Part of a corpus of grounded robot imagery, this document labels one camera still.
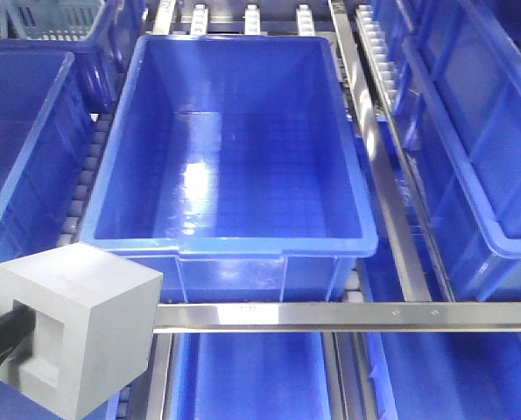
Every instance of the grid pattern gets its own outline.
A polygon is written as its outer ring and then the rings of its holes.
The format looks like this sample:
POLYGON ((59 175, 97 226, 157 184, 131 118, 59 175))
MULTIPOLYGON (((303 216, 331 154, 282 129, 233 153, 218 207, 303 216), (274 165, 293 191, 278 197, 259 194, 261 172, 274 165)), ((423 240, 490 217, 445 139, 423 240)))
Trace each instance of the grid pattern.
POLYGON ((300 115, 224 115, 219 190, 218 236, 326 236, 312 134, 300 115))

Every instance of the metal rail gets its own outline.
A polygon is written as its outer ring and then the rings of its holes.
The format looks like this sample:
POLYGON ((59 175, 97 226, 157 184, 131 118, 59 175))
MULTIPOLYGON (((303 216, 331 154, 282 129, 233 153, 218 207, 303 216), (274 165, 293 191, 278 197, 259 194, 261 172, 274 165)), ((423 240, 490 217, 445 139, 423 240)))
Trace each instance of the metal rail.
POLYGON ((357 122, 369 154, 377 197, 383 212, 384 224, 391 243, 392 256, 397 267, 404 298, 406 301, 431 301, 426 277, 421 268, 412 231, 406 218, 404 202, 398 191, 391 162, 373 110, 373 102, 363 74, 346 7, 342 0, 328 0, 328 5, 332 11, 334 29, 348 77, 357 122))
POLYGON ((160 304, 155 333, 516 332, 520 303, 160 304))
MULTIPOLYGON (((363 11, 371 11, 370 6, 363 6, 363 11)), ((412 203, 414 205, 416 217, 418 218, 419 225, 421 226, 422 233, 426 241, 426 247, 432 259, 433 270, 435 272, 435 276, 437 276, 437 279, 439 280, 443 297, 448 301, 454 301, 454 294, 448 282, 448 274, 440 256, 439 246, 437 245, 437 241, 435 241, 435 236, 432 232, 431 221, 429 220, 423 194, 420 191, 418 182, 416 181, 418 177, 414 173, 415 168, 410 165, 408 157, 406 156, 402 147, 402 141, 400 140, 396 122, 392 114, 392 105, 388 100, 388 89, 384 85, 383 78, 378 77, 379 66, 377 63, 376 51, 375 48, 371 47, 370 35, 366 30, 368 25, 367 23, 363 22, 363 11, 359 10, 356 15, 359 36, 363 44, 363 50, 367 55, 370 71, 373 73, 373 79, 377 87, 377 95, 383 106, 383 112, 389 126, 392 142, 394 143, 395 149, 397 151, 398 162, 400 163, 402 173, 405 176, 406 184, 408 185, 408 190, 410 191, 410 195, 412 197, 412 203)))

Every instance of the blue crate lip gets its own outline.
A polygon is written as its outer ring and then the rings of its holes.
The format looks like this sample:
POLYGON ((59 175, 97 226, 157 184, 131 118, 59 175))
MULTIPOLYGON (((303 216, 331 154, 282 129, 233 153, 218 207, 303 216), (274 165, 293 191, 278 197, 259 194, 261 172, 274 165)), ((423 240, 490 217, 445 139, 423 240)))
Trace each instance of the blue crate lip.
MULTIPOLYGON (((14 52, 4 52, 4 54, 13 54, 14 52)), ((0 192, 0 220, 2 219, 5 209, 9 204, 9 200, 11 199, 11 195, 15 191, 17 187, 17 182, 21 178, 23 174, 23 169, 26 167, 28 163, 28 157, 31 155, 34 146, 39 140, 40 131, 43 129, 46 124, 46 120, 48 116, 52 112, 53 104, 56 101, 56 98, 60 94, 61 87, 63 86, 66 77, 70 74, 72 70, 72 65, 74 63, 74 55, 71 52, 43 52, 49 55, 63 55, 64 60, 61 65, 59 72, 56 74, 56 78, 53 83, 53 87, 48 92, 46 100, 44 101, 42 108, 39 111, 34 123, 32 125, 29 134, 25 139, 25 143, 19 152, 15 164, 11 168, 9 177, 6 179, 4 187, 0 192)))
MULTIPOLYGON (((253 42, 258 40, 266 40, 262 36, 222 36, 213 35, 205 37, 188 37, 188 36, 143 36, 137 42, 136 50, 132 59, 132 64, 128 72, 128 80, 135 80, 141 69, 143 62, 144 45, 152 39, 170 39, 170 40, 186 40, 199 39, 200 41, 215 42, 225 40, 230 42, 253 42)), ((319 37, 304 37, 304 38, 290 38, 290 37, 270 37, 269 42, 313 42, 316 39, 320 43, 327 43, 325 38, 319 37)), ((323 48, 324 64, 328 74, 335 77, 335 70, 333 69, 333 59, 329 53, 329 49, 323 48)), ((127 113, 130 98, 135 91, 135 84, 125 89, 122 93, 121 100, 116 112, 116 118, 110 131, 110 138, 118 137, 123 131, 123 124, 127 120, 127 113)), ((336 98, 333 101, 333 106, 336 111, 343 112, 339 107, 341 106, 341 92, 338 84, 332 86, 332 96, 336 98)), ((349 127, 345 119, 340 119, 341 132, 341 147, 344 149, 349 161, 346 163, 349 172, 350 184, 354 184, 354 179, 359 182, 364 179, 361 174, 360 166, 357 161, 356 151, 353 145, 353 137, 349 138, 344 133, 349 132, 349 127)), ((119 152, 119 142, 109 143, 102 160, 99 177, 95 182, 95 191, 104 191, 106 185, 109 183, 112 168, 116 161, 116 156, 119 152)), ((89 211, 84 222, 84 228, 81 230, 80 240, 82 242, 93 243, 94 245, 117 252, 120 255, 128 256, 131 252, 142 251, 162 254, 165 251, 178 252, 179 255, 184 256, 207 256, 211 254, 227 254, 231 256, 246 256, 271 254, 271 255, 287 255, 287 256, 316 256, 325 255, 329 252, 335 256, 371 256, 377 248, 377 231, 373 222, 373 215, 370 209, 369 201, 367 200, 367 188, 353 189, 355 202, 357 205, 357 212, 359 219, 362 221, 371 221, 361 225, 361 237, 355 239, 343 238, 153 238, 153 239, 110 239, 110 240, 96 240, 92 237, 92 232, 95 231, 98 224, 100 214, 97 211, 89 211)), ((104 194, 94 194, 93 202, 90 208, 100 209, 104 201, 104 194)))
POLYGON ((85 72, 84 75, 89 78, 84 82, 87 86, 82 87, 84 95, 87 96, 86 101, 89 102, 91 112, 110 112, 113 102, 118 99, 116 77, 127 70, 131 48, 139 35, 143 12, 143 0, 107 0, 95 17, 90 33, 84 39, 0 39, 0 48, 60 50, 87 54, 87 58, 84 57, 79 65, 85 72), (130 32, 130 36, 127 39, 119 39, 117 31, 125 30, 130 32), (119 57, 119 53, 126 53, 123 51, 126 47, 129 48, 129 53, 119 57))
POLYGON ((465 196, 472 208, 476 221, 490 249, 500 256, 509 259, 521 258, 521 239, 508 238, 496 221, 496 216, 489 202, 489 198, 483 189, 480 179, 468 159, 468 155, 462 147, 461 140, 450 122, 447 111, 441 105, 441 99, 435 87, 428 77, 426 68, 418 53, 415 51, 414 41, 407 39, 403 43, 406 58, 412 68, 413 76, 418 81, 421 93, 426 99, 428 107, 432 110, 434 122, 438 127, 441 142, 447 151, 457 178, 461 182, 465 196))

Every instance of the metal frame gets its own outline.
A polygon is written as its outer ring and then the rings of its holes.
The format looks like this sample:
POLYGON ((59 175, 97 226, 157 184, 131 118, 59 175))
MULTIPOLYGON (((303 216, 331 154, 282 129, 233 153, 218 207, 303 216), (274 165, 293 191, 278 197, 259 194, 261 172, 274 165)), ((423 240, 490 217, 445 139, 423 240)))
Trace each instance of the metal frame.
POLYGON ((515 332, 521 303, 160 304, 155 333, 515 332))

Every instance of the empty blue bin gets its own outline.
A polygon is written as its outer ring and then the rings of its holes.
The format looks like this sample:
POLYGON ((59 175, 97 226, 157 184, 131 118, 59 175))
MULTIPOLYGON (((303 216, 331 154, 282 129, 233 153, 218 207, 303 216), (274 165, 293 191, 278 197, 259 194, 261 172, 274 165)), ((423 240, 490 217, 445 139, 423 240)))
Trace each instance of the empty blue bin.
POLYGON ((0 51, 0 262, 60 236, 93 129, 73 65, 70 52, 0 51))
POLYGON ((81 240, 163 301, 337 299, 377 234, 328 42, 141 38, 81 240))
POLYGON ((182 334, 168 418, 330 420, 317 332, 182 334))
POLYGON ((478 0, 432 6, 403 45, 398 127, 455 295, 521 300, 521 54, 478 0))
POLYGON ((73 52, 89 110, 110 112, 118 99, 118 77, 127 71, 141 31, 142 0, 107 0, 97 12, 74 0, 4 3, 24 38, 0 39, 0 48, 73 52))
MULTIPOLYGON (((403 301, 390 249, 363 260, 364 294, 403 301)), ((521 420, 521 332, 371 332, 370 380, 383 420, 521 420)))

